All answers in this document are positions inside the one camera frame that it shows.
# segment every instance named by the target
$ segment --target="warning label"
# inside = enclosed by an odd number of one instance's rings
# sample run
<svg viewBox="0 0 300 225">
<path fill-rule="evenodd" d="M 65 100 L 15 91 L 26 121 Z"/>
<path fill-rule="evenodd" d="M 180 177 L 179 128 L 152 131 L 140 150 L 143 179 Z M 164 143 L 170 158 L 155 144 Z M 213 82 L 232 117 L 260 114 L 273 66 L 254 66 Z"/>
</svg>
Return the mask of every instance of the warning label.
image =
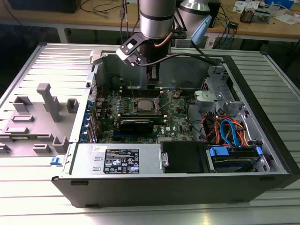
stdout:
<svg viewBox="0 0 300 225">
<path fill-rule="evenodd" d="M 107 149 L 105 151 L 104 173 L 139 173 L 138 149 Z"/>
</svg>

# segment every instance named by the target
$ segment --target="wire bundle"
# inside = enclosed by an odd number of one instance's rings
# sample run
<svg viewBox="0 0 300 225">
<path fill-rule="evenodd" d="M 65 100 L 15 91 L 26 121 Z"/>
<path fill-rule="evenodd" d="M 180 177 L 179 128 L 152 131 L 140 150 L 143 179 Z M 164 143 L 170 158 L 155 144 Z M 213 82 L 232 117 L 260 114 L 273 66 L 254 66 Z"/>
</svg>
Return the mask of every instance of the wire bundle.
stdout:
<svg viewBox="0 0 300 225">
<path fill-rule="evenodd" d="M 225 139 L 221 139 L 221 134 L 220 134 L 220 122 L 224 121 L 224 120 L 228 120 L 229 122 L 231 122 L 232 124 L 234 124 L 236 126 L 236 128 L 240 128 L 240 130 L 235 131 L 236 134 L 238 135 L 238 137 L 240 138 L 240 142 L 242 146 L 249 146 L 247 139 L 246 139 L 246 131 L 245 128 L 236 120 L 233 120 L 230 117 L 227 116 L 223 116 L 223 115 L 213 115 L 215 117 L 214 120 L 214 129 L 212 131 L 210 131 L 210 133 L 207 134 L 207 136 L 205 137 L 205 139 L 211 143 L 214 144 L 218 144 L 218 145 L 222 145 L 222 146 L 226 146 L 226 147 L 230 147 L 230 145 L 228 143 L 226 143 Z M 207 120 L 207 118 L 209 118 L 210 115 L 206 114 L 201 122 L 201 124 L 203 125 L 203 123 L 205 122 L 205 120 Z M 232 130 L 229 130 L 229 132 L 227 133 L 226 138 L 230 137 L 230 136 L 234 136 L 232 134 Z"/>
<path fill-rule="evenodd" d="M 230 29 L 229 24 L 230 24 L 230 19 L 229 19 L 229 17 L 225 14 L 225 11 L 224 11 L 223 7 L 222 7 L 222 6 L 220 6 L 220 7 L 221 7 L 223 13 L 220 13 L 220 12 L 219 12 L 218 15 L 222 15 L 222 16 L 224 16 L 224 18 L 218 16 L 217 19 L 221 20 L 222 25 L 223 25 L 223 27 L 224 27 L 225 30 L 224 30 L 224 32 L 223 32 L 221 38 L 217 41 L 217 43 L 215 44 L 215 46 L 213 46 L 213 49 L 215 49 L 218 45 L 219 45 L 219 47 L 222 46 L 222 47 L 221 47 L 222 49 L 224 49 L 225 45 L 231 44 L 231 46 L 232 46 L 232 43 L 233 43 L 234 38 L 235 38 L 235 34 L 236 34 L 236 32 L 237 32 L 236 29 L 233 29 L 233 35 L 232 35 L 231 37 L 229 37 L 229 29 Z M 224 36 L 225 33 L 226 33 L 225 40 L 224 40 L 223 42 L 221 42 L 221 40 L 222 40 L 222 38 L 223 38 L 223 36 Z"/>
</svg>

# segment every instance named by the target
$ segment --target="circuit board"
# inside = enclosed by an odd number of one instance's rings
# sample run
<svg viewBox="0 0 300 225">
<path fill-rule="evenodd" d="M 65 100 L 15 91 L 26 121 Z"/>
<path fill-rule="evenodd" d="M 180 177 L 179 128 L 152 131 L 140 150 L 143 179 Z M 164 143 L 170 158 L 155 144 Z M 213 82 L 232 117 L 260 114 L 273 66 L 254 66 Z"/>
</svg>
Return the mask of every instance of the circuit board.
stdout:
<svg viewBox="0 0 300 225">
<path fill-rule="evenodd" d="M 99 143 L 160 143 L 161 141 L 192 141 L 191 126 L 185 116 L 184 96 L 164 90 L 158 97 L 122 97 L 112 91 L 97 102 L 97 122 L 100 127 Z M 121 120 L 153 122 L 149 134 L 120 134 Z"/>
</svg>

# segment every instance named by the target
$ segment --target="blue wire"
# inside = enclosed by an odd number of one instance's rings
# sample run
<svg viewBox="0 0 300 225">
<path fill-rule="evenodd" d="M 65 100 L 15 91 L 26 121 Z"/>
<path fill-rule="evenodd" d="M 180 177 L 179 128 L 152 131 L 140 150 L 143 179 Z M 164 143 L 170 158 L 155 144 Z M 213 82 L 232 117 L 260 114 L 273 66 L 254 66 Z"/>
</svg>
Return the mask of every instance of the blue wire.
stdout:
<svg viewBox="0 0 300 225">
<path fill-rule="evenodd" d="M 225 39 L 225 43 L 222 45 L 221 49 L 224 49 L 225 45 L 227 44 L 228 41 L 228 36 L 229 36 L 229 29 L 228 29 L 228 25 L 226 23 L 226 21 L 222 18 L 220 18 L 220 20 L 225 24 L 226 26 L 226 39 Z"/>
<path fill-rule="evenodd" d="M 230 121 L 230 120 L 223 120 L 220 124 L 220 133 L 221 133 L 221 137 L 223 138 L 223 140 L 229 145 L 229 147 L 231 148 L 232 147 L 232 144 L 230 143 L 229 140 L 226 139 L 225 135 L 224 135 L 224 131 L 223 131 L 223 126 L 224 124 L 228 122 L 230 127 L 231 127 L 231 130 L 232 130 L 232 136 L 233 136 L 233 140 L 234 140 L 234 144 L 235 146 L 240 146 L 240 141 L 238 139 L 238 137 L 236 136 L 236 133 L 235 133 L 235 127 L 234 127 L 234 124 Z"/>
</svg>

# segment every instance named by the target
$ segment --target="table leg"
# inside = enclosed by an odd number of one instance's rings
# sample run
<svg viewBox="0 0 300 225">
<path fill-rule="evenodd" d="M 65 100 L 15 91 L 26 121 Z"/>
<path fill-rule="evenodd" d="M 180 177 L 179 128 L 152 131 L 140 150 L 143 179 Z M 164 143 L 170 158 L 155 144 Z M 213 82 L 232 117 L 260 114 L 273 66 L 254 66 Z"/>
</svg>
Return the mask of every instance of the table leg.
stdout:
<svg viewBox="0 0 300 225">
<path fill-rule="evenodd" d="M 69 43 L 68 35 L 63 26 L 56 27 L 61 43 Z"/>
<path fill-rule="evenodd" d="M 219 33 L 208 33 L 205 48 L 212 49 L 217 37 L 219 37 Z"/>
</svg>

